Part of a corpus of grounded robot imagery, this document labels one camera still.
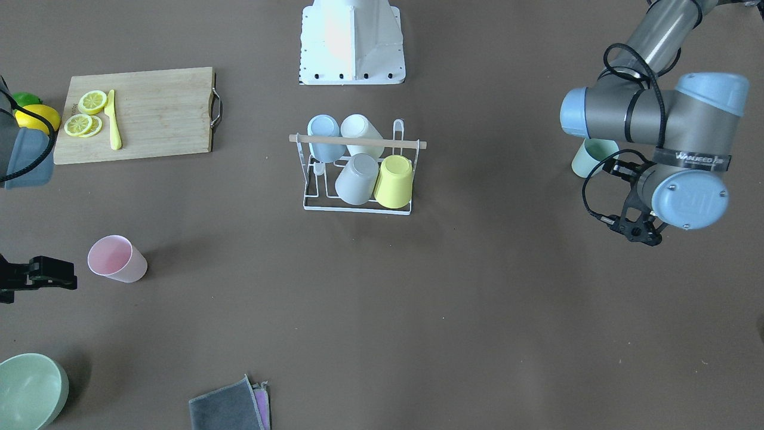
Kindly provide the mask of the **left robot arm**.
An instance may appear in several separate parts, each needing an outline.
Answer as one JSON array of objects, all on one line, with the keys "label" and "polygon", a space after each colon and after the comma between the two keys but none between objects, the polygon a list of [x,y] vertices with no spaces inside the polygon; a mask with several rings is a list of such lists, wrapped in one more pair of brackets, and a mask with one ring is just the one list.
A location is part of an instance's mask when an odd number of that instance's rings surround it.
[{"label": "left robot arm", "polygon": [[651,159],[608,155],[599,168],[630,185],[619,214],[592,216],[628,240],[657,245],[665,226],[693,231],[716,223],[729,205],[722,180],[747,103],[748,79],[689,73],[673,90],[658,79],[671,71],[686,36],[717,1],[655,1],[625,44],[611,44],[592,87],[571,90],[561,105],[562,130],[585,139],[652,145]]}]

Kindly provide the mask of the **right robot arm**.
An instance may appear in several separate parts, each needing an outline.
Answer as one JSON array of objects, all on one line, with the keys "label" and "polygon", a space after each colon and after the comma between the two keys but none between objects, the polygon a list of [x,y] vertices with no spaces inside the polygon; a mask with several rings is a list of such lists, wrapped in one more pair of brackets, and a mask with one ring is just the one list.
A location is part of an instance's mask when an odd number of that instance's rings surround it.
[{"label": "right robot arm", "polygon": [[[19,106],[2,78],[1,114],[1,182],[2,188],[38,187],[46,185],[54,173],[56,131],[41,115]],[[40,119],[43,130],[18,126],[12,109]]]}]

